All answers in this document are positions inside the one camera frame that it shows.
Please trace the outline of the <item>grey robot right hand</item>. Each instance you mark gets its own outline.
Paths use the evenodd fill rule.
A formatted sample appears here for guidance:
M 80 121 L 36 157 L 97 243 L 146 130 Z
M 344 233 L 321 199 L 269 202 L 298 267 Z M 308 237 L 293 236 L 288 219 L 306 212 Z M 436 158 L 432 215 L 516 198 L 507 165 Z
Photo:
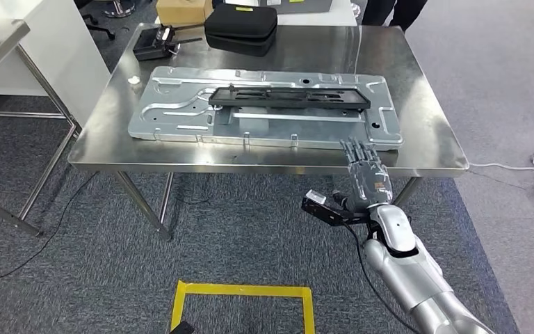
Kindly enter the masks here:
M 348 162 L 352 192 L 333 191 L 336 204 L 349 212 L 366 212 L 378 205 L 389 205 L 394 198 L 387 167 L 382 163 L 375 146 L 355 138 L 341 139 L 340 144 Z

